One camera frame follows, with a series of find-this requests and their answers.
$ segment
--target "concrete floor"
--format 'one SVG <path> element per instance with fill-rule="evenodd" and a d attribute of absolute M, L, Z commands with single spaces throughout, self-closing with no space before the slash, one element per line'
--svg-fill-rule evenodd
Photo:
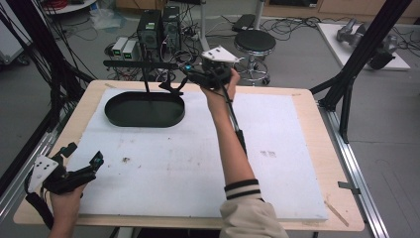
<path fill-rule="evenodd" d="M 88 18 L 86 11 L 69 14 L 66 24 Z M 209 28 L 223 18 L 209 20 Z M 130 36 L 138 22 L 124 20 L 121 29 L 98 30 L 90 23 L 77 26 L 77 36 L 69 38 L 72 49 L 98 78 L 108 78 L 102 64 L 104 49 L 119 36 Z M 216 28 L 218 34 L 232 35 L 228 24 Z M 400 26 L 401 32 L 420 28 Z M 211 47 L 221 45 L 233 54 L 233 38 L 208 38 Z M 68 53 L 58 42 L 64 55 Z M 363 70 L 354 85 L 349 123 L 349 140 L 364 173 L 370 193 L 389 237 L 420 237 L 420 60 L 408 51 L 398 54 L 411 66 L 408 71 Z M 333 77 L 340 65 L 321 34 L 309 28 L 292 33 L 288 41 L 277 41 L 274 53 L 265 60 L 271 87 L 311 88 Z M 325 92 L 314 97 L 321 99 Z M 35 67 L 9 65 L 0 72 L 0 175 L 10 165 L 49 110 L 49 88 Z M 17 225 L 12 217 L 16 205 L 0 224 L 0 237 L 47 237 L 44 226 Z M 107 237 L 112 227 L 77 227 L 74 237 Z M 311 237 L 310 232 L 290 231 L 290 237 Z M 363 232 L 323 232 L 319 237 L 372 237 Z"/>

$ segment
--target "cardboard box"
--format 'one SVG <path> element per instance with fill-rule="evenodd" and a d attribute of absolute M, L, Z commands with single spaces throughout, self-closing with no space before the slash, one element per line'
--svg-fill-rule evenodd
<path fill-rule="evenodd" d="M 341 13 L 375 16 L 385 0 L 323 0 L 320 13 Z M 402 17 L 420 17 L 420 0 L 413 0 Z"/>
<path fill-rule="evenodd" d="M 145 9 L 162 10 L 166 3 L 167 0 L 117 0 L 116 5 L 121 10 L 143 12 Z"/>

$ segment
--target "human arm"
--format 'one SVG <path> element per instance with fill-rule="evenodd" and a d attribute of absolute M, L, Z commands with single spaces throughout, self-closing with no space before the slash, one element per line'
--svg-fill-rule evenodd
<path fill-rule="evenodd" d="M 231 81 L 226 85 L 231 100 L 239 79 L 238 73 L 232 69 Z M 207 96 L 216 127 L 226 184 L 227 201 L 220 208 L 223 219 L 220 237 L 287 238 L 284 228 L 276 219 L 274 208 L 263 201 L 259 182 L 232 126 L 226 100 L 221 96 L 223 91 L 202 90 Z"/>
<path fill-rule="evenodd" d="M 85 185 L 64 194 L 51 193 L 53 226 L 49 238 L 71 238 L 78 217 L 80 197 Z"/>
<path fill-rule="evenodd" d="M 226 90 L 229 98 L 233 100 L 240 77 L 235 70 L 231 69 L 231 71 L 231 81 L 227 84 Z M 205 88 L 202 88 L 202 90 L 207 97 L 207 104 L 216 127 L 225 184 L 255 179 L 247 155 L 230 120 L 229 108 L 223 97 L 223 91 L 221 89 L 211 91 Z"/>

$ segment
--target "black tray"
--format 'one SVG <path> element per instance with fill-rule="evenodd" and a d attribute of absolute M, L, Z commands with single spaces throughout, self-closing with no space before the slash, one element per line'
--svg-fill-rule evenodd
<path fill-rule="evenodd" d="M 120 127 L 171 127 L 184 117 L 185 104 L 171 93 L 128 91 L 109 99 L 105 114 Z"/>

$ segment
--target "computer tower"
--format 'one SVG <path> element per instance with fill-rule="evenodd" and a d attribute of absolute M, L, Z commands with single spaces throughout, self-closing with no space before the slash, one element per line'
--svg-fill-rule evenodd
<path fill-rule="evenodd" d="M 160 10 L 145 10 L 137 28 L 139 43 L 144 45 L 142 50 L 156 50 L 159 55 L 164 53 L 162 42 L 163 24 Z"/>
<path fill-rule="evenodd" d="M 168 6 L 163 9 L 163 28 L 166 49 L 172 53 L 181 50 L 179 7 Z"/>

